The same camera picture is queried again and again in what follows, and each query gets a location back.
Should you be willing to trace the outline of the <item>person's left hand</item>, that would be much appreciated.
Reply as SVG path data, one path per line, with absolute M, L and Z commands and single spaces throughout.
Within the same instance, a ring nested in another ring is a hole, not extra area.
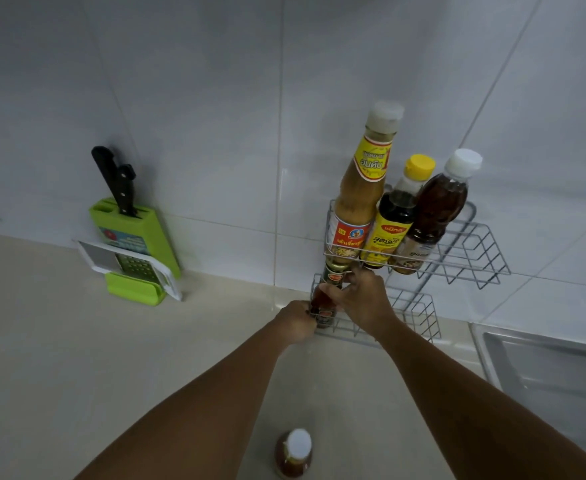
M 287 345 L 298 344 L 310 338 L 317 327 L 310 314 L 310 302 L 294 300 L 281 308 L 273 319 L 275 329 Z

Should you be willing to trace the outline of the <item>person's right hand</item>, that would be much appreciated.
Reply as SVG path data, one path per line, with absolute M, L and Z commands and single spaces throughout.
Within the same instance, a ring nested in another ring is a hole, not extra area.
M 398 317 L 387 297 L 384 280 L 373 271 L 358 265 L 344 277 L 349 282 L 349 298 L 334 301 L 350 320 L 365 333 L 380 341 L 383 332 L 398 322 Z

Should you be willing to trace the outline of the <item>dark sauce bottle red label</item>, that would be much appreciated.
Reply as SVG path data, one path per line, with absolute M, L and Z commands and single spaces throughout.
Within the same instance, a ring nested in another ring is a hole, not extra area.
M 313 282 L 310 315 L 315 318 L 318 329 L 326 329 L 332 326 L 337 314 L 336 303 L 319 288 L 319 284 L 329 283 L 341 289 L 345 275 L 350 272 L 350 264 L 340 264 L 328 260 L 325 263 L 321 277 Z

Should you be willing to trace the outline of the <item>person's right forearm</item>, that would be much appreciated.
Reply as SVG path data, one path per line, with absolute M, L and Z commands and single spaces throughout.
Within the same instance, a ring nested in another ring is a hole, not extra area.
M 390 355 L 457 480 L 586 480 L 586 452 L 393 314 L 369 334 Z

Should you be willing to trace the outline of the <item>person's left forearm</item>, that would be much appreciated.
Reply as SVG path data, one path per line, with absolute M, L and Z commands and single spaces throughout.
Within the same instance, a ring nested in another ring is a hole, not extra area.
M 75 480 L 235 480 L 275 364 L 273 320 L 126 430 Z

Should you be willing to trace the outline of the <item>yellow-capped dark sauce bottle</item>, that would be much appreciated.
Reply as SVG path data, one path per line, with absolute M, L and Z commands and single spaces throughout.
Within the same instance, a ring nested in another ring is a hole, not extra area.
M 406 161 L 401 179 L 377 205 L 377 216 L 360 253 L 364 267 L 379 269 L 388 263 L 415 221 L 417 196 L 435 167 L 436 161 L 423 154 L 411 155 Z

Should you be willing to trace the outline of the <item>tall tan sauce bottle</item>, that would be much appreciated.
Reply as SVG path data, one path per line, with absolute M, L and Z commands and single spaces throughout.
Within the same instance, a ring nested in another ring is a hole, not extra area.
M 370 109 L 329 217 L 328 262 L 349 265 L 359 257 L 384 193 L 392 144 L 403 115 L 404 107 L 396 101 L 379 101 Z

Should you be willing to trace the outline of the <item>white-capped brown sauce bottle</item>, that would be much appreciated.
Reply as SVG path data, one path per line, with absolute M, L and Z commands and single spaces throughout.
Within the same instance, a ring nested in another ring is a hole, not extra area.
M 460 148 L 432 177 L 417 198 L 415 221 L 389 263 L 399 274 L 419 270 L 443 238 L 447 226 L 460 214 L 468 197 L 470 178 L 481 168 L 480 153 Z

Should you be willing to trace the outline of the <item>small white-capped amber bottle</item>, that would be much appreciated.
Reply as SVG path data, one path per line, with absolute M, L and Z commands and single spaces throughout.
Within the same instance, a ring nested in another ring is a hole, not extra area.
M 305 428 L 284 432 L 277 439 L 274 453 L 275 471 L 284 480 L 305 475 L 313 458 L 313 441 Z

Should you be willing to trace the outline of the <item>green knife block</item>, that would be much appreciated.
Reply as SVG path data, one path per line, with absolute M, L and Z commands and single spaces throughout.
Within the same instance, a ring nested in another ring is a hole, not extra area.
M 176 280 L 181 271 L 157 213 L 148 207 L 137 207 L 138 217 L 119 213 L 113 198 L 102 199 L 89 208 L 89 214 L 103 239 L 102 244 L 156 258 L 168 266 Z

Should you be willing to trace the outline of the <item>white-framed metal grater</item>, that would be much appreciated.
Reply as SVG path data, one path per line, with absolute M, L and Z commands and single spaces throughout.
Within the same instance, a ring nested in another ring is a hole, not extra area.
M 156 258 L 97 242 L 76 241 L 76 246 L 89 267 L 105 276 L 112 295 L 149 306 L 166 296 L 183 300 L 174 274 Z

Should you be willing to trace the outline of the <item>stainless steel sink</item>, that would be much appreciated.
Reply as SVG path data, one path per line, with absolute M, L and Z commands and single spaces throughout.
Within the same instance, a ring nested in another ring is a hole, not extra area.
M 487 380 L 586 452 L 586 344 L 471 324 Z

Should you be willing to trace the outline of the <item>black-handled knife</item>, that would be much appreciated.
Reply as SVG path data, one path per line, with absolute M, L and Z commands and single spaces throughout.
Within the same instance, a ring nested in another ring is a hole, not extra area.
M 135 188 L 133 184 L 137 175 L 132 165 L 118 164 L 115 154 L 105 146 L 93 147 L 90 154 L 112 193 L 119 213 L 128 217 L 138 217 L 134 205 Z

